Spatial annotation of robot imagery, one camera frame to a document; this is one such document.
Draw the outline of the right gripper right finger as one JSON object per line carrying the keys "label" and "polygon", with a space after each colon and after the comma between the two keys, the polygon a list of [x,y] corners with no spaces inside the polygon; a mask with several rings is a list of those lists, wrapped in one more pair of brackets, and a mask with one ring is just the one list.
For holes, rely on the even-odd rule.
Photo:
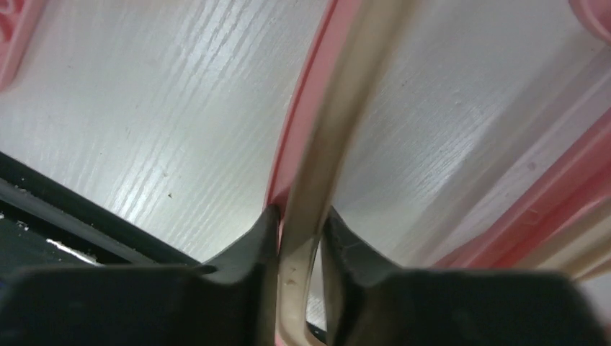
{"label": "right gripper right finger", "polygon": [[400,267],[330,210],[322,231],[329,345],[605,345],[591,305],[549,271]]}

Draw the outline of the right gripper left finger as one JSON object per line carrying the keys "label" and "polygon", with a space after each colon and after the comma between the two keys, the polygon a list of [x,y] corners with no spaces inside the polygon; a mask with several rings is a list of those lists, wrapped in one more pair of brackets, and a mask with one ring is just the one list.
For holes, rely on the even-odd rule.
{"label": "right gripper left finger", "polygon": [[280,212],[196,265],[44,266],[1,294],[3,345],[273,345]]}

